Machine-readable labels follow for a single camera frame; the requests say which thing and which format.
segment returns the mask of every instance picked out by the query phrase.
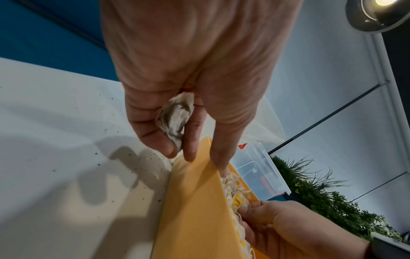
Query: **wristwatch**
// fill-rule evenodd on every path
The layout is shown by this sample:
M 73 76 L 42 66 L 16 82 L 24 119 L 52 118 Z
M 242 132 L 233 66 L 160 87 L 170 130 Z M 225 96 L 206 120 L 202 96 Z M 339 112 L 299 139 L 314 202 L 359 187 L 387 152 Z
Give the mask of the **wristwatch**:
M 365 259 L 410 259 L 410 245 L 372 233 Z

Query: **plastic lid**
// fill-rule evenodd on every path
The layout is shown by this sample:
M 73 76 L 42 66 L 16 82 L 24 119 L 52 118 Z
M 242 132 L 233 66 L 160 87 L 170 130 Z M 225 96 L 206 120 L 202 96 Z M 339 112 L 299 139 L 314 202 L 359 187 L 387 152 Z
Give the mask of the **plastic lid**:
M 284 192 L 290 194 L 283 177 L 258 141 L 240 145 L 231 164 L 259 200 L 266 201 Z

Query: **red sticker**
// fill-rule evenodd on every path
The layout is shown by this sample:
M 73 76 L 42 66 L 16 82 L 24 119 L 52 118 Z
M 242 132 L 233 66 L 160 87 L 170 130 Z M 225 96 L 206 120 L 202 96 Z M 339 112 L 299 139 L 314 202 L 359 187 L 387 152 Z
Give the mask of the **red sticker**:
M 245 143 L 245 144 L 242 144 L 242 145 L 238 145 L 238 148 L 242 150 L 242 149 L 244 149 L 244 148 L 246 147 L 247 144 L 248 144 L 248 143 Z

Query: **white tabletop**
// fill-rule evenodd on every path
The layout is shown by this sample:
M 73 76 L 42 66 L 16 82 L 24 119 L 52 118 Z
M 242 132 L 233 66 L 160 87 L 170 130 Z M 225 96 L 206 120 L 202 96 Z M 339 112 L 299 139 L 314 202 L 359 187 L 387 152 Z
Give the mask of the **white tabletop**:
M 0 258 L 149 258 L 172 165 L 138 140 L 123 96 L 0 58 Z

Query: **artificial plant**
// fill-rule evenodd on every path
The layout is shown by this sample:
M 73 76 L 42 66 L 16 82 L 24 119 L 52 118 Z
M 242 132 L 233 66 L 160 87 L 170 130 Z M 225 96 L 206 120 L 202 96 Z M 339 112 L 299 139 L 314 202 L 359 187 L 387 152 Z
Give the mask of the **artificial plant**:
M 317 172 L 308 172 L 307 166 L 312 160 L 290 163 L 279 157 L 272 157 L 272 160 L 298 202 L 314 212 L 367 240 L 371 239 L 371 232 L 377 232 L 403 241 L 383 216 L 360 210 L 357 203 L 351 203 L 339 192 L 331 191 L 331 187 L 344 184 L 344 181 L 334 181 L 331 178 L 331 170 L 324 177 L 318 178 Z

